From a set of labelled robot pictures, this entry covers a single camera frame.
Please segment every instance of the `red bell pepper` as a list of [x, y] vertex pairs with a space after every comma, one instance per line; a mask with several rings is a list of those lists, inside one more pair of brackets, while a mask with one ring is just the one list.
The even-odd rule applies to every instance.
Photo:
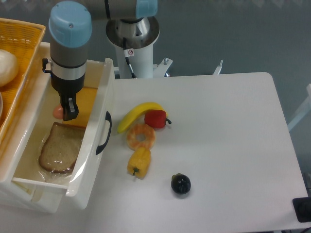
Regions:
[[150, 127], [161, 129], [164, 128], [166, 122], [172, 122], [166, 118], [166, 112], [163, 110], [150, 110], [145, 114], [145, 124]]

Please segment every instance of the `toy banana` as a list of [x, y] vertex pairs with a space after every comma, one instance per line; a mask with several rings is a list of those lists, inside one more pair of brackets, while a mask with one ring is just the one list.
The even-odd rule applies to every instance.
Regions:
[[164, 110], [162, 106], [155, 102], [145, 102], [137, 105], [133, 108], [118, 125], [118, 133], [126, 131], [130, 125], [141, 115], [145, 114], [149, 110]]

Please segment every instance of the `cheese slice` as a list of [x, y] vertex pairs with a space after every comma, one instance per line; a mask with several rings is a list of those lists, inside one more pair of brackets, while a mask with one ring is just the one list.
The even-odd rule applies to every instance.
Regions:
[[83, 87], [76, 94], [76, 103], [79, 108], [79, 114], [76, 119], [63, 121], [64, 124], [86, 127], [89, 116], [91, 115], [93, 104], [95, 101], [97, 89], [91, 87]]

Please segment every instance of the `black fruit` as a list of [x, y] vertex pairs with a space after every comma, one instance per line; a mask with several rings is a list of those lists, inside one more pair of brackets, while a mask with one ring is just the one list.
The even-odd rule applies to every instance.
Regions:
[[190, 191], [191, 182], [188, 176], [178, 173], [172, 176], [171, 187], [177, 194], [186, 194]]

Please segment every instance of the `bread roll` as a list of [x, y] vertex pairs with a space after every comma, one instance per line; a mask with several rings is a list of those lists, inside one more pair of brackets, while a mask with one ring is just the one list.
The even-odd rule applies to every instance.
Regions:
[[7, 85], [18, 73], [18, 63], [15, 55], [0, 50], [0, 87]]

